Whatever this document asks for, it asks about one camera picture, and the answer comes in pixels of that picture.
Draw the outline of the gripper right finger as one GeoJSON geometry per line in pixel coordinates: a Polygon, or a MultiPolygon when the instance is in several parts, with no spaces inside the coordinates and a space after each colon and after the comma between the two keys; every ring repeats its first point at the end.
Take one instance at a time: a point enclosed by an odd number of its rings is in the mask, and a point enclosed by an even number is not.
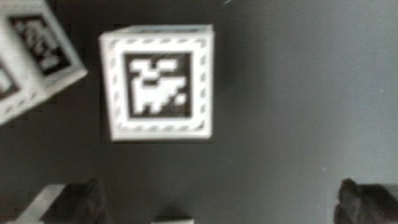
{"type": "Polygon", "coordinates": [[[398,183],[341,181],[334,224],[398,224],[398,183]]]}

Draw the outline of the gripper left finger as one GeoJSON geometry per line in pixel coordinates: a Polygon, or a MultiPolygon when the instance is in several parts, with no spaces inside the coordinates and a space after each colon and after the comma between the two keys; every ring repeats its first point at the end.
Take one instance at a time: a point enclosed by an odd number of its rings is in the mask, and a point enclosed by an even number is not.
{"type": "Polygon", "coordinates": [[[101,182],[50,184],[14,224],[106,224],[106,203],[101,182]]]}

